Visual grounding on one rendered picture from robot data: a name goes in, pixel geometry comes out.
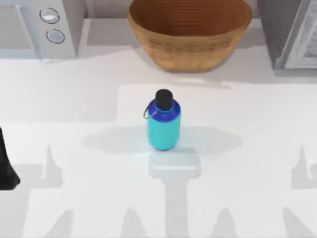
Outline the teal bottle with black cap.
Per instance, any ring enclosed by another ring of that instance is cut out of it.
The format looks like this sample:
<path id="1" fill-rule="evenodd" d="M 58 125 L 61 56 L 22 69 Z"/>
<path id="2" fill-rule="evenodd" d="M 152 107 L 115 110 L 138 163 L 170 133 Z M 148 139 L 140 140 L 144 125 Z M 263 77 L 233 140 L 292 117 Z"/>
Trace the teal bottle with black cap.
<path id="1" fill-rule="evenodd" d="M 148 142 L 158 150 L 169 150 L 179 141 L 181 107 L 168 89 L 155 93 L 143 113 L 147 121 Z"/>

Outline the brown woven basket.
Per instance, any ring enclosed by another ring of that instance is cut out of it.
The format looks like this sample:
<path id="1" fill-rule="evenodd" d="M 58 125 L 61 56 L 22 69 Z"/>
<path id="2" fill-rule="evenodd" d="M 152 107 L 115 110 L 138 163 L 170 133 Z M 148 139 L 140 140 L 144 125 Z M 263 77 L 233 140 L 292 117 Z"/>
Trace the brown woven basket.
<path id="1" fill-rule="evenodd" d="M 203 72 L 234 51 L 252 11 L 245 0 L 132 0 L 127 19 L 158 67 Z"/>

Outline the round microwave knob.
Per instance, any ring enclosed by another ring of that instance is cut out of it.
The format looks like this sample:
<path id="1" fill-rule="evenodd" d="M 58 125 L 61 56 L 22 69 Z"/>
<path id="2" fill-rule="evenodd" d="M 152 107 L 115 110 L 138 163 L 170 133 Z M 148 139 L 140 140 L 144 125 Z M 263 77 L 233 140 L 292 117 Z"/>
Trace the round microwave knob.
<path id="1" fill-rule="evenodd" d="M 65 35 L 58 29 L 51 29 L 46 32 L 46 38 L 53 44 L 61 44 L 65 41 Z"/>
<path id="2" fill-rule="evenodd" d="M 39 17 L 48 24 L 56 24 L 59 21 L 60 15 L 53 8 L 41 9 L 39 11 Z"/>

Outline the pale microwave oven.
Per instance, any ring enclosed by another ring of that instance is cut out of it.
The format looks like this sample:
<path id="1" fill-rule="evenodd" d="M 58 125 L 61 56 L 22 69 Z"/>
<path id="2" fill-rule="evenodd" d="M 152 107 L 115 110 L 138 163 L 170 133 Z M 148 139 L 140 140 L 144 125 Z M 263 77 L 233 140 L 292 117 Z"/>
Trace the pale microwave oven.
<path id="1" fill-rule="evenodd" d="M 56 24 L 39 17 L 39 11 L 46 8 L 59 13 Z M 76 58 L 85 13 L 85 0 L 0 0 L 0 59 Z M 46 32 L 51 29 L 62 31 L 65 41 L 48 41 Z"/>

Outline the grey cabinet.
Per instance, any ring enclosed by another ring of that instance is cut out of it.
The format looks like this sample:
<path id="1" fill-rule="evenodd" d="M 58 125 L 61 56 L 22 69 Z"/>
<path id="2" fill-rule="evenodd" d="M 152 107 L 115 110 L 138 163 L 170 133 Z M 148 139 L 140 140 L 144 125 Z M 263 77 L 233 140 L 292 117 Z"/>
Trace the grey cabinet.
<path id="1" fill-rule="evenodd" d="M 274 70 L 317 69 L 317 0 L 257 0 Z"/>

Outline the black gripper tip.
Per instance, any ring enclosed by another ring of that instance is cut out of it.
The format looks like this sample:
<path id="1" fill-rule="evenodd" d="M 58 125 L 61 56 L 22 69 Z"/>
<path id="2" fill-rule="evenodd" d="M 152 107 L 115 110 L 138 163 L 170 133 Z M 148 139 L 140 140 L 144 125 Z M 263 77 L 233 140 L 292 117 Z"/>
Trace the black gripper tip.
<path id="1" fill-rule="evenodd" d="M 0 127 L 0 190 L 14 190 L 20 184 L 20 177 L 12 167 Z"/>

